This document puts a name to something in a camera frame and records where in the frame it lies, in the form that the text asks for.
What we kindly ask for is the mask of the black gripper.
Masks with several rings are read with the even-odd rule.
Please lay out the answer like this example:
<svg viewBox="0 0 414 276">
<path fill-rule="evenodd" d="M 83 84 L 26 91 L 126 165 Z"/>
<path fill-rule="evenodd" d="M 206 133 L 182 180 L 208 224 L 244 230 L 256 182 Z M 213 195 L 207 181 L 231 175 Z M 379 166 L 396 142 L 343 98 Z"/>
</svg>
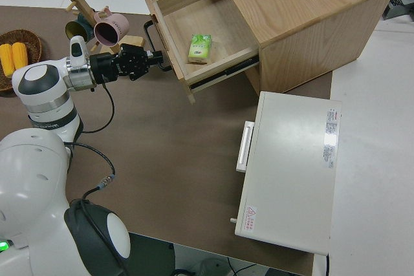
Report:
<svg viewBox="0 0 414 276">
<path fill-rule="evenodd" d="M 143 47 L 123 43 L 117 54 L 99 53 L 90 56 L 90 68 L 97 84 L 116 81 L 119 76 L 128 76 L 135 81 L 148 73 L 150 66 L 162 66 L 161 51 L 145 51 Z"/>
</svg>

